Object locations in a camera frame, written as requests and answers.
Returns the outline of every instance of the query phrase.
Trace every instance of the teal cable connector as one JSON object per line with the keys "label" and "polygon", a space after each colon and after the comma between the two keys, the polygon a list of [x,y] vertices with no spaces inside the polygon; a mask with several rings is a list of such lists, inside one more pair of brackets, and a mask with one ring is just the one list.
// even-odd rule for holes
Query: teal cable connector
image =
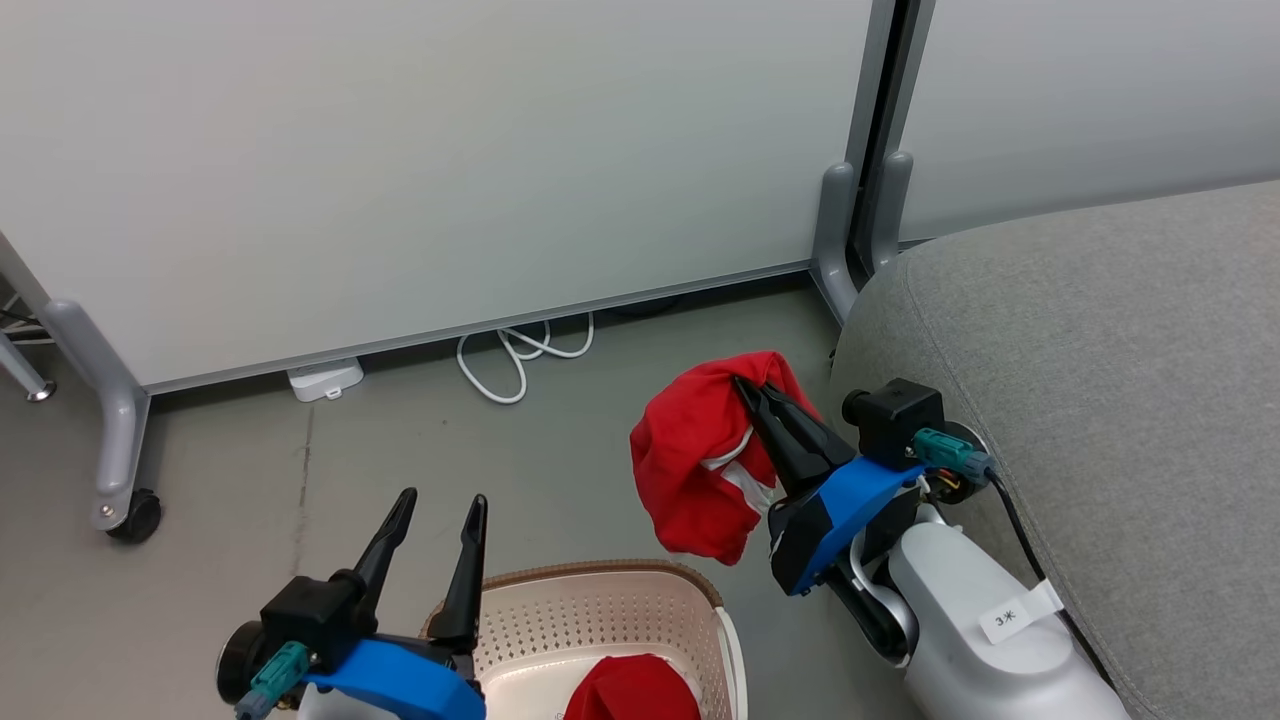
{"label": "teal cable connector", "polygon": [[236,703],[236,720],[262,720],[284,693],[311,670],[311,651],[300,642],[284,643],[253,675],[250,691]]}
{"label": "teal cable connector", "polygon": [[987,484],[991,456],[957,437],[924,428],[911,438],[911,447],[920,462],[931,468],[946,468],[979,486]]}

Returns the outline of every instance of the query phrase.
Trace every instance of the gray sofa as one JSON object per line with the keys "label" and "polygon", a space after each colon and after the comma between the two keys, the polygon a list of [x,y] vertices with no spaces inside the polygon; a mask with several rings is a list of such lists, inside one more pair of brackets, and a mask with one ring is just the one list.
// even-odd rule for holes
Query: gray sofa
{"label": "gray sofa", "polygon": [[[1134,717],[1280,717],[1280,182],[902,254],[828,400],[893,377],[989,443]],[[1034,583],[993,491],[950,518]]]}

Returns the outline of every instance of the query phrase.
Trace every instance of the white panel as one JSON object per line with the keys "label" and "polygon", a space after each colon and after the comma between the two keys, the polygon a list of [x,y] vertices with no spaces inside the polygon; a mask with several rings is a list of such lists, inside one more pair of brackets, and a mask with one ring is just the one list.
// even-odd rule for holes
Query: white panel
{"label": "white panel", "polygon": [[808,258],[870,0],[44,0],[0,231],[143,384]]}
{"label": "white panel", "polygon": [[901,238],[1280,177],[1274,0],[938,0]]}

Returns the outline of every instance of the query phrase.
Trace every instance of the beige plastic basket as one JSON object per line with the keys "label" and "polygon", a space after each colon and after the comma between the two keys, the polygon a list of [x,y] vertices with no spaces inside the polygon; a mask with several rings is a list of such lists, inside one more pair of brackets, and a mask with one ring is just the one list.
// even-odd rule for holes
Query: beige plastic basket
{"label": "beige plastic basket", "polygon": [[620,560],[499,575],[485,580],[480,610],[475,671],[493,720],[557,720],[596,662],[643,653],[685,678],[703,720],[746,720],[733,623],[716,588],[684,565]]}

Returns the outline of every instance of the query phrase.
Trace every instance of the red cloth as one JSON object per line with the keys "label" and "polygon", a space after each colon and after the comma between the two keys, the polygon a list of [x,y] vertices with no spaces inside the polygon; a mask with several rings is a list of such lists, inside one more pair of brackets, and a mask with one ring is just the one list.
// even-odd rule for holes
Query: red cloth
{"label": "red cloth", "polygon": [[573,691],[564,720],[699,720],[689,684],[657,655],[605,657]]}
{"label": "red cloth", "polygon": [[[719,469],[700,462],[737,447],[750,428],[746,409],[730,378],[756,386],[765,380],[818,413],[805,398],[791,368],[777,352],[751,352],[704,363],[675,379],[649,401],[631,430],[640,502],[669,552],[691,552],[735,565],[760,514]],[[735,459],[755,480],[773,488],[777,473],[754,434]]]}

